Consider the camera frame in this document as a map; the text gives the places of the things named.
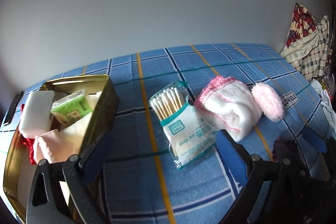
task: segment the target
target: red floral fabric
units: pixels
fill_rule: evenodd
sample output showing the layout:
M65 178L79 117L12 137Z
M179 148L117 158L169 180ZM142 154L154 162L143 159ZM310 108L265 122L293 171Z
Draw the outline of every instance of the red floral fabric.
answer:
M296 3L286 46L289 47L296 40L310 35L315 30L316 22L311 13L304 6Z

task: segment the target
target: white wall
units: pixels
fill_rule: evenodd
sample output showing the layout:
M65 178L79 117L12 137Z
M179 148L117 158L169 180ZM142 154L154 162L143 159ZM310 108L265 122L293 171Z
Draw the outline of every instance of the white wall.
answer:
M295 2L316 20L330 0L0 0L0 66L14 89L88 63L197 43L283 48Z

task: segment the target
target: metal rivet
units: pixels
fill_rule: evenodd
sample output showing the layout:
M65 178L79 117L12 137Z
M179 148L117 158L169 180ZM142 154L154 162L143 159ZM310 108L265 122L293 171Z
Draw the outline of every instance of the metal rivet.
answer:
M257 154L252 154L252 155L251 155L251 159L252 159L253 161L259 161L259 160L260 160L260 156L257 155Z
M39 166L45 165L47 163L46 159L42 159L39 161Z
M283 163L285 165L290 165L291 164L291 161L289 159L283 159Z
M69 158L70 161L76 161L78 160L78 155L71 155Z

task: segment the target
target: green tissue pack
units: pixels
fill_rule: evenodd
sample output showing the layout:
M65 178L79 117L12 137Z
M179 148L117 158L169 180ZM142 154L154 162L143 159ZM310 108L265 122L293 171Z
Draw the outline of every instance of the green tissue pack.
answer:
M62 124L69 126L92 112L85 89L53 102L50 112Z

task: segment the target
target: cotton swab package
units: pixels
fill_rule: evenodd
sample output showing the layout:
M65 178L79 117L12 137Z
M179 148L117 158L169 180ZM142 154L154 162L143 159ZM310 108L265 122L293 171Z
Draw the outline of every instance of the cotton swab package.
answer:
M185 166L211 147L217 132L189 103L186 87L186 82L176 81L149 100L169 141L177 168Z

